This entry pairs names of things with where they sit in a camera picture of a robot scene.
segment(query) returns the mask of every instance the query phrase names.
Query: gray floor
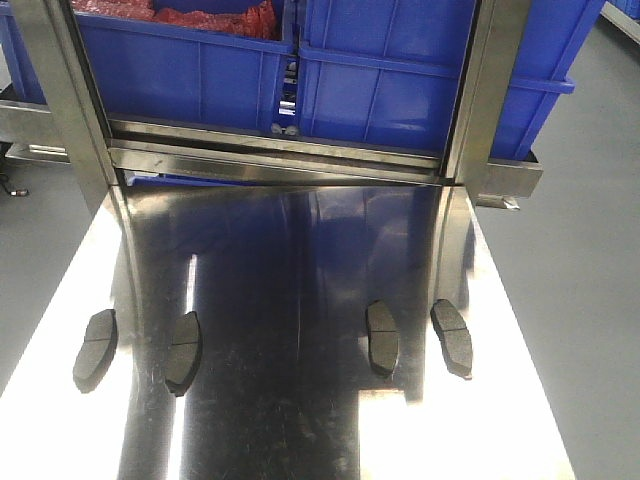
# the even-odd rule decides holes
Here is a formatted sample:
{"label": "gray floor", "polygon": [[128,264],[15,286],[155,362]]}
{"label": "gray floor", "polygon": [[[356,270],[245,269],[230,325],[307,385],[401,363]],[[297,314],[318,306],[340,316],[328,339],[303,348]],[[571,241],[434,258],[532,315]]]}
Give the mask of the gray floor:
{"label": "gray floor", "polygon": [[[602,24],[572,75],[536,143],[534,197],[478,216],[578,478],[636,479],[640,47]],[[65,166],[5,170],[32,195],[0,195],[0,389],[89,222]]]}
{"label": "gray floor", "polygon": [[534,146],[523,210],[481,209],[580,480],[640,478],[640,46],[602,21]]}

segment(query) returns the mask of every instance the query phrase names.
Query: stainless steel surface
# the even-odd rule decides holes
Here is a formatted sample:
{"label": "stainless steel surface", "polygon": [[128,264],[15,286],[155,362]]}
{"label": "stainless steel surface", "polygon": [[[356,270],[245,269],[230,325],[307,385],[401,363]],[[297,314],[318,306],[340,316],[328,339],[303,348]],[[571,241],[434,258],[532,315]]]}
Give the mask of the stainless steel surface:
{"label": "stainless steel surface", "polygon": [[475,203],[486,175],[531,0],[482,0],[458,88],[441,175],[464,184]]}
{"label": "stainless steel surface", "polygon": [[[59,135],[53,125],[53,118],[47,106],[35,104],[14,102],[10,100],[0,100],[0,119],[5,119],[0,124],[0,140],[7,142],[15,142],[8,153],[10,158],[20,158],[25,160],[42,160],[42,161],[68,161],[66,152],[60,146],[62,145]],[[354,168],[345,169],[344,174],[327,173],[335,170],[330,165],[322,165],[318,169],[318,161],[323,162],[326,157],[333,164],[360,165],[367,167],[369,173],[373,169],[379,170],[376,164],[380,163],[383,168],[396,169],[410,167],[410,169],[418,167],[424,169],[428,174],[425,176],[407,176],[406,181],[413,183],[432,183],[435,180],[435,168],[439,165],[439,160],[434,157],[419,156],[408,152],[399,151],[383,151],[368,150],[365,145],[331,145],[320,143],[305,143],[302,139],[288,140],[281,138],[271,138],[258,134],[250,134],[247,131],[212,131],[202,128],[190,128],[187,126],[169,126],[157,123],[142,123],[140,121],[131,120],[110,120],[114,135],[120,137],[134,136],[135,138],[147,138],[156,141],[174,141],[177,145],[189,145],[190,148],[201,148],[205,151],[203,158],[197,158],[193,154],[189,156],[172,155],[170,158],[160,156],[163,161],[158,162],[155,156],[149,156],[139,153],[136,150],[132,158],[132,153],[124,154],[119,152],[115,155],[114,165],[116,167],[126,168],[130,170],[145,170],[152,173],[176,173],[201,175],[205,177],[222,177],[235,180],[260,180],[278,183],[363,183],[369,178],[386,178],[386,174],[379,171],[375,175],[367,176],[359,174],[360,180],[355,180],[353,172]],[[30,147],[26,147],[21,143],[28,142]],[[115,141],[115,145],[129,145],[129,143],[121,143]],[[140,142],[135,144],[139,149]],[[248,154],[257,154],[259,156],[278,155],[276,152],[285,152],[283,157],[292,157],[290,152],[298,152],[301,155],[295,156],[299,159],[308,159],[309,163],[313,163],[315,173],[308,169],[307,171],[285,169],[281,170],[274,166],[259,167],[252,165],[251,158],[249,165],[232,165],[230,163],[212,163],[211,157],[224,158],[231,153],[235,161],[238,155],[234,152],[225,152],[216,154],[216,148],[226,148],[225,146],[234,145],[242,147],[247,152],[243,153],[243,158]],[[542,175],[542,167],[534,162],[513,162],[508,160],[490,159],[487,166],[487,174],[485,183],[481,189],[481,193],[491,196],[515,196],[529,197],[535,189],[538,180]]]}
{"label": "stainless steel surface", "polygon": [[520,211],[520,205],[518,204],[518,201],[508,195],[484,195],[481,193],[480,195],[478,195],[476,206],[498,208],[501,210],[509,210],[512,212]]}
{"label": "stainless steel surface", "polygon": [[602,7],[602,16],[622,30],[634,42],[640,44],[640,23],[609,2]]}
{"label": "stainless steel surface", "polygon": [[0,141],[63,146],[48,107],[11,100],[0,100]]}
{"label": "stainless steel surface", "polygon": [[69,163],[69,157],[67,157],[65,150],[63,148],[61,150],[54,150],[54,148],[60,147],[39,148],[39,146],[34,145],[32,148],[32,146],[29,145],[14,143],[11,145],[5,156],[6,158],[14,160]]}
{"label": "stainless steel surface", "polygon": [[528,198],[538,185],[542,173],[542,166],[537,162],[491,159],[480,193]]}
{"label": "stainless steel surface", "polygon": [[10,3],[87,206],[95,212],[117,178],[105,144],[109,125],[69,0]]}
{"label": "stainless steel surface", "polygon": [[[574,478],[463,188],[188,192],[115,191],[123,227],[105,201],[0,398],[4,476]],[[471,381],[446,369],[436,297],[467,323]],[[366,354],[379,299],[389,380]],[[118,351],[82,395],[75,355],[111,307]],[[170,327],[191,308],[203,358],[176,401]]]}
{"label": "stainless steel surface", "polygon": [[298,152],[324,157],[349,158],[372,163],[388,163],[409,165],[421,168],[437,168],[440,159],[434,154],[407,149],[384,148],[320,138],[265,136],[258,132],[238,129],[217,128],[193,124],[159,124],[157,120],[123,120],[111,119],[111,128],[115,136],[126,138],[126,135],[141,134],[153,141],[157,138],[173,139],[184,145],[194,141],[207,144],[236,145],[250,149],[248,151],[279,150]]}
{"label": "stainless steel surface", "polygon": [[215,176],[279,184],[383,181],[427,184],[428,168],[379,164],[349,158],[268,150],[261,153],[205,150],[160,143],[111,140],[114,166],[152,173]]}

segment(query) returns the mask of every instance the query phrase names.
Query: metal rail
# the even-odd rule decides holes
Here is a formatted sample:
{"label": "metal rail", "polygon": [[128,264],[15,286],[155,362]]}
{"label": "metal rail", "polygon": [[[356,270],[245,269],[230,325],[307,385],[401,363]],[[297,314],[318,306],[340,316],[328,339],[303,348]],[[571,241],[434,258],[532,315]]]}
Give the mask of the metal rail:
{"label": "metal rail", "polygon": [[440,174],[475,203],[509,88],[531,0],[480,0]]}
{"label": "metal rail", "polygon": [[602,16],[640,45],[640,23],[609,2],[602,7]]}
{"label": "metal rail", "polygon": [[82,194],[92,213],[116,172],[109,124],[68,0],[11,0],[11,8]]}

